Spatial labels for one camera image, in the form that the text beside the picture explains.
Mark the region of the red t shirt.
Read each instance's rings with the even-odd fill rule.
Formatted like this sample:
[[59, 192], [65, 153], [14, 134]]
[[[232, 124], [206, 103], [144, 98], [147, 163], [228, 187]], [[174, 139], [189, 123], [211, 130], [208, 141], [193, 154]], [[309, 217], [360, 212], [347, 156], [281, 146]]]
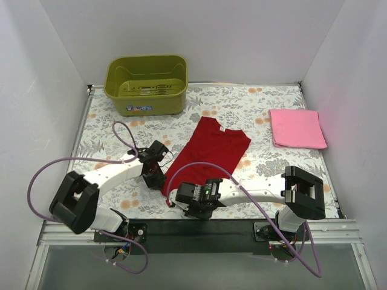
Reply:
[[233, 173], [250, 142], [251, 139], [242, 130], [223, 129], [216, 119], [201, 117], [190, 140], [165, 173], [166, 182], [161, 190], [163, 196], [183, 182], [203, 185], [210, 178], [226, 178], [221, 170], [202, 164], [182, 170], [170, 182], [178, 169], [194, 162], [216, 164]]

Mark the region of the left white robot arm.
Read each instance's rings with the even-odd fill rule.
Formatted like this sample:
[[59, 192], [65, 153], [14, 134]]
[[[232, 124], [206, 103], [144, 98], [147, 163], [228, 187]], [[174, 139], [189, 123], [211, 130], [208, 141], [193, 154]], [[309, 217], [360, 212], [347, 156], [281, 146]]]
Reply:
[[159, 163], [168, 152], [163, 143], [154, 141], [149, 148], [129, 150], [117, 164], [82, 174], [67, 173], [49, 212], [74, 234], [88, 229], [102, 230], [114, 241], [125, 240], [129, 234], [129, 219], [117, 210], [99, 207], [98, 200], [120, 184], [139, 176], [149, 189], [161, 190], [166, 176]]

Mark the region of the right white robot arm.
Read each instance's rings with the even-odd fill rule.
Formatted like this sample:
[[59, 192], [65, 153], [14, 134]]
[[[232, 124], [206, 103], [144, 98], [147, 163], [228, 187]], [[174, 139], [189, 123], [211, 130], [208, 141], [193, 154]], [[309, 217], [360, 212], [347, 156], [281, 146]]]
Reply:
[[208, 179], [203, 185], [184, 182], [169, 194], [169, 202], [186, 216], [209, 220], [220, 207], [250, 202], [271, 202], [284, 208], [275, 215], [274, 234], [280, 240], [294, 235], [307, 220], [326, 218], [324, 183], [319, 177], [296, 166], [269, 178]]

